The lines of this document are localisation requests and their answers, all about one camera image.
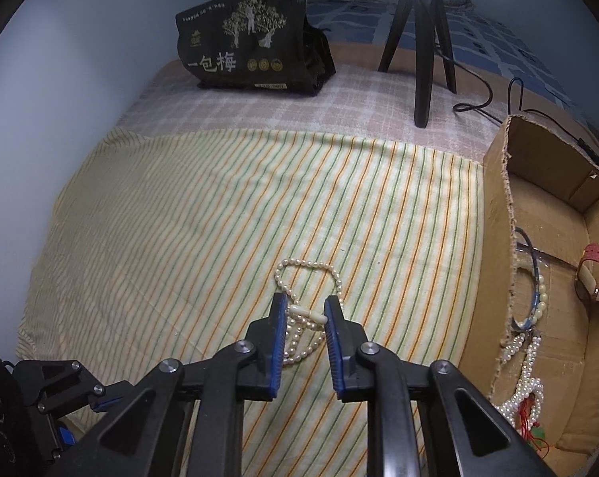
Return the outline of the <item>black ring bangle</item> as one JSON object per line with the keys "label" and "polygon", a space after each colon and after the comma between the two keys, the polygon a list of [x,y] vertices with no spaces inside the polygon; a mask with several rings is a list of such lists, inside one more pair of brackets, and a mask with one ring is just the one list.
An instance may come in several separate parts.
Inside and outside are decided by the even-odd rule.
{"label": "black ring bangle", "polygon": [[542,316],[546,308],[545,277],[542,275],[539,256],[527,232],[519,226],[515,227],[516,240],[516,269],[521,283],[521,296],[528,301],[524,312],[517,305],[512,314],[511,326],[515,333],[531,331]]}

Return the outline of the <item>yellow striped cloth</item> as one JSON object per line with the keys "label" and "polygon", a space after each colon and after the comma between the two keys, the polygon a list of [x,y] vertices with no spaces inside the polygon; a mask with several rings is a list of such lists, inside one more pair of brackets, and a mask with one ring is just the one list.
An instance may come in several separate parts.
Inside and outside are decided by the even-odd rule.
{"label": "yellow striped cloth", "polygon": [[458,361],[482,257],[483,168],[413,144],[318,132],[112,130],[62,188],[17,353],[103,382],[194,362],[265,316],[282,281],[405,360]]}

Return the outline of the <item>cardboard box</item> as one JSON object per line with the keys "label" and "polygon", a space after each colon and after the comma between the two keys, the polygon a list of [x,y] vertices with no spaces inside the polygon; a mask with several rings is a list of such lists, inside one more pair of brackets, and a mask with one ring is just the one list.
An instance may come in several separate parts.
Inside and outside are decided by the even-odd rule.
{"label": "cardboard box", "polygon": [[500,361],[517,305],[515,227],[527,232],[545,277],[545,314],[535,373],[545,386],[539,422],[550,451],[543,462],[560,476],[583,476],[599,453],[599,302],[575,290],[583,249],[599,244],[599,167],[579,147],[512,115],[483,159],[484,234],[480,282],[461,371],[496,403],[521,370]]}

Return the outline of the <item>pink plaid blanket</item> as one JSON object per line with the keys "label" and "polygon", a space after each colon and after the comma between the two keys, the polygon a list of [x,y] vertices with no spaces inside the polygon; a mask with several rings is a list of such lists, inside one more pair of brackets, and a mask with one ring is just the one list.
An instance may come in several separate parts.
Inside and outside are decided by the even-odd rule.
{"label": "pink plaid blanket", "polygon": [[507,107],[492,102],[486,112],[456,113],[458,97],[434,88],[428,125],[414,124],[414,80],[340,65],[316,96],[287,91],[239,91],[198,87],[171,62],[118,120],[145,137],[212,129],[276,129],[378,138],[413,143],[481,161],[494,141]]}

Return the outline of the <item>black printed gift bag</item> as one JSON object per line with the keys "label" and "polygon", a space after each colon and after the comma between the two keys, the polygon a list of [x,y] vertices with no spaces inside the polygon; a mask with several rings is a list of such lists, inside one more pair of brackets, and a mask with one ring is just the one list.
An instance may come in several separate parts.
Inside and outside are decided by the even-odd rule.
{"label": "black printed gift bag", "polygon": [[175,15],[183,67],[201,88],[314,96],[336,73],[307,0],[211,0]]}

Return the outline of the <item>blue patterned bedsheet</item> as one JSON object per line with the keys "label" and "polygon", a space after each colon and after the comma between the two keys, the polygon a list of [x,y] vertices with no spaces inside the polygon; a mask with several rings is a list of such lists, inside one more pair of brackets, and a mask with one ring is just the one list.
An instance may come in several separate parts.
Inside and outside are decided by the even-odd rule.
{"label": "blue patterned bedsheet", "polygon": [[[330,41],[374,44],[388,39],[395,6],[390,3],[315,1],[307,8],[310,24],[327,32]],[[506,79],[518,76],[525,87],[545,97],[582,122],[584,116],[539,57],[503,24],[473,11],[446,12],[454,57]]]}

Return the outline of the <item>black tripod stand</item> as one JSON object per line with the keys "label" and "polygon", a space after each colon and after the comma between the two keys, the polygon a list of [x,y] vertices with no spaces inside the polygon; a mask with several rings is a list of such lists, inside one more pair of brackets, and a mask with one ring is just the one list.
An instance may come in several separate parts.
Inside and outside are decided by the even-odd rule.
{"label": "black tripod stand", "polygon": [[378,71],[387,72],[401,41],[410,14],[415,25],[415,108],[414,123],[426,128],[430,116],[434,58],[443,62],[447,89],[457,93],[457,78],[451,30],[443,0],[398,0]]}

